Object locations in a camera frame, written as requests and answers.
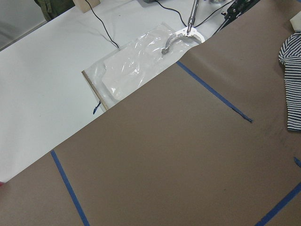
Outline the black tripod stand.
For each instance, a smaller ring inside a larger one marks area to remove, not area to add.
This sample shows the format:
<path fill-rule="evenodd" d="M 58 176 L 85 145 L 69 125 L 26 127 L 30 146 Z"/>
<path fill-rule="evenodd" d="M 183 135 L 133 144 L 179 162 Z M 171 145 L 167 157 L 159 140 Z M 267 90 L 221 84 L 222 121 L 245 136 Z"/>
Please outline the black tripod stand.
<path fill-rule="evenodd" d="M 220 25 L 220 27 L 214 32 L 216 34 L 222 28 L 227 26 L 229 23 L 238 18 L 241 14 L 243 14 L 244 9 L 247 7 L 248 0 L 235 0 L 231 6 L 227 9 L 227 12 L 224 16 L 225 21 Z"/>

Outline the navy white striped polo shirt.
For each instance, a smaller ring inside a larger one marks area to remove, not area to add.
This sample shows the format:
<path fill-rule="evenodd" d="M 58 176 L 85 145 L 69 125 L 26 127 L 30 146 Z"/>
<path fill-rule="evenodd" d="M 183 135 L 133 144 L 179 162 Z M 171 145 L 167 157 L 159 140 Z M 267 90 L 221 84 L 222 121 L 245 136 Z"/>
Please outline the navy white striped polo shirt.
<path fill-rule="evenodd" d="M 287 129 L 301 130 L 301 32 L 290 35 L 280 48 L 279 62 L 285 67 Z"/>

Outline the silver metal rod tool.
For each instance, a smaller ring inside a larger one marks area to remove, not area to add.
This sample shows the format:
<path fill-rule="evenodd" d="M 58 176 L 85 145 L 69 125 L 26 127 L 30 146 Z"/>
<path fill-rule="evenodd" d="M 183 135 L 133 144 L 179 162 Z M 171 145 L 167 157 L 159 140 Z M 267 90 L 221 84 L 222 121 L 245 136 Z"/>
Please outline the silver metal rod tool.
<path fill-rule="evenodd" d="M 193 6 L 191 9 L 191 14 L 187 23 L 187 35 L 189 35 L 189 33 L 191 32 L 191 29 L 195 23 L 195 18 L 196 18 L 196 14 L 197 14 L 197 9 L 198 9 L 198 4 L 199 4 L 199 0 L 194 0 L 193 2 Z"/>

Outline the clear plastic bag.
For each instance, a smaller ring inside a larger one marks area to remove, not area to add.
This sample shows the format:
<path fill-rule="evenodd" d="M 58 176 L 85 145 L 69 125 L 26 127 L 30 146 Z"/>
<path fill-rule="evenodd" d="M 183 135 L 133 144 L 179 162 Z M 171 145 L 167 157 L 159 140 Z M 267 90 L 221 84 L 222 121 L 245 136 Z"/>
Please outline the clear plastic bag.
<path fill-rule="evenodd" d="M 161 23 L 83 70 L 83 76 L 99 99 L 98 108 L 106 112 L 200 44 L 193 38 L 177 40 L 162 55 L 161 50 L 174 32 Z"/>

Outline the white curved metal bracket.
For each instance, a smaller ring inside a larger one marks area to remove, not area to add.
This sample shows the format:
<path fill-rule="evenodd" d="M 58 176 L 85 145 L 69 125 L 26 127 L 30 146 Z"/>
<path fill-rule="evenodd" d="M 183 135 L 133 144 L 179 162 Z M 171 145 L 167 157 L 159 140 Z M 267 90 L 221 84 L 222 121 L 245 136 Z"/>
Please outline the white curved metal bracket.
<path fill-rule="evenodd" d="M 177 40 L 188 39 L 188 38 L 196 39 L 200 43 L 205 42 L 204 36 L 200 32 L 198 32 L 196 28 L 194 28 L 194 27 L 185 27 L 181 30 L 178 30 L 178 31 L 172 33 L 168 37 L 168 39 L 165 43 L 165 47 L 161 50 L 161 54 L 162 55 L 167 54 L 169 52 L 170 47 L 172 46 L 172 44 L 174 42 L 176 42 Z"/>

